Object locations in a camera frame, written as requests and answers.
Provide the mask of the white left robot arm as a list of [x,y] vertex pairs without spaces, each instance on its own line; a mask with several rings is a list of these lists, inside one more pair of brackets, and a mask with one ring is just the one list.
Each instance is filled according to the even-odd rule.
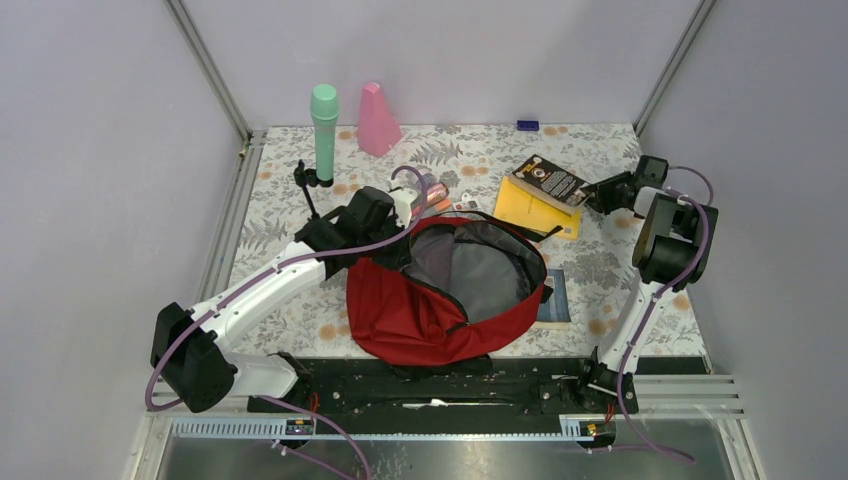
[[285,410],[304,407],[311,387],[288,361],[240,353],[238,346],[271,313],[359,259],[406,257],[417,196],[398,185],[366,186],[348,205],[313,215],[279,254],[235,286],[190,308],[164,307],[151,364],[153,378],[176,396],[168,405],[200,413],[228,397],[271,396]]

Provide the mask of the red backpack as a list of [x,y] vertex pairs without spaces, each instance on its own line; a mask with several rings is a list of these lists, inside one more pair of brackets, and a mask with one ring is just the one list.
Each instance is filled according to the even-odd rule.
[[525,334],[552,290],[541,233],[471,211],[423,219],[404,238],[406,263],[363,258],[347,274],[355,343],[396,366],[444,366]]

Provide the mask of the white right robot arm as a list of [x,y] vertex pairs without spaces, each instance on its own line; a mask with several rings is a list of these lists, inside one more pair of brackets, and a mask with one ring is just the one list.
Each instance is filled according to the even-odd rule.
[[589,188],[593,210],[627,209],[643,224],[632,253],[636,274],[617,324],[583,361],[573,386],[574,402],[586,412],[636,411],[633,376],[660,301],[697,282],[706,269],[719,211],[666,186],[670,169],[667,160],[643,155],[633,171]]

